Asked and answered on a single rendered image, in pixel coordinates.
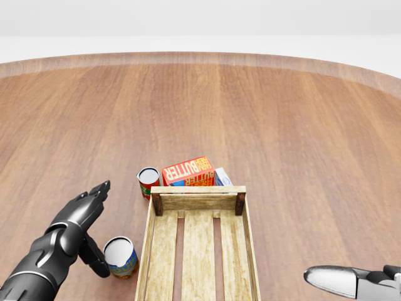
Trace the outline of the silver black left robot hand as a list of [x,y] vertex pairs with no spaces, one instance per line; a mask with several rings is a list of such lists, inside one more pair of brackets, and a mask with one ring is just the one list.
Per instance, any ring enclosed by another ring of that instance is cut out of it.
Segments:
[[103,212],[103,203],[109,190],[110,181],[105,181],[90,192],[79,194],[66,204],[45,231],[48,234],[60,229],[62,234],[58,244],[64,254],[72,258],[80,257],[102,278],[110,276],[110,269],[104,254],[88,234],[88,230]]

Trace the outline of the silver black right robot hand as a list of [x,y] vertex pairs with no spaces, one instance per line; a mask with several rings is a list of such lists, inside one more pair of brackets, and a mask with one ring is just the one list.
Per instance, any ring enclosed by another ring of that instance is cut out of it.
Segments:
[[385,265],[381,271],[320,265],[303,274],[310,285],[357,301],[401,301],[401,267]]

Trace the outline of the blue label soup tin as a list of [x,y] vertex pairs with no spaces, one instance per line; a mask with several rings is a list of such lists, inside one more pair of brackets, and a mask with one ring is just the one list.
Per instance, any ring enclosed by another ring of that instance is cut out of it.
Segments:
[[114,277],[128,279],[138,270],[139,260],[132,241],[116,236],[103,247],[105,261]]

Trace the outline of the wooden slat tray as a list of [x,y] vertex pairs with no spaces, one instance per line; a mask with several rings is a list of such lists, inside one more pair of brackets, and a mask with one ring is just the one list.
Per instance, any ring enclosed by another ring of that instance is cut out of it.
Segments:
[[151,189],[135,301],[173,300],[179,219],[184,220],[181,301],[216,301],[216,219],[225,301],[261,301],[245,186]]

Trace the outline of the red label tomato tin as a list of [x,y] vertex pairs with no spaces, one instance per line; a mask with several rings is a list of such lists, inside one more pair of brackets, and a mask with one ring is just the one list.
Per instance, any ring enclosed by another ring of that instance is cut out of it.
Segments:
[[149,201],[151,197],[151,188],[160,185],[160,175],[158,170],[154,167],[144,167],[137,173],[137,179],[140,184],[142,196]]

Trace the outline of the red butter box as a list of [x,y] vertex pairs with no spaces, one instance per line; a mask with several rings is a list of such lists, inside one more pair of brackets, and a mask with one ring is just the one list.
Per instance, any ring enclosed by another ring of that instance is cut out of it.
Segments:
[[213,165],[207,156],[180,162],[162,169],[164,186],[213,186]]

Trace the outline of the white and blue box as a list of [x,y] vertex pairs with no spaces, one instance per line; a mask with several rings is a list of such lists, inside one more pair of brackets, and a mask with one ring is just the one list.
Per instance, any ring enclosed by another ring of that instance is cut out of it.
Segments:
[[233,186],[233,183],[231,182],[223,167],[219,167],[215,170],[215,185]]

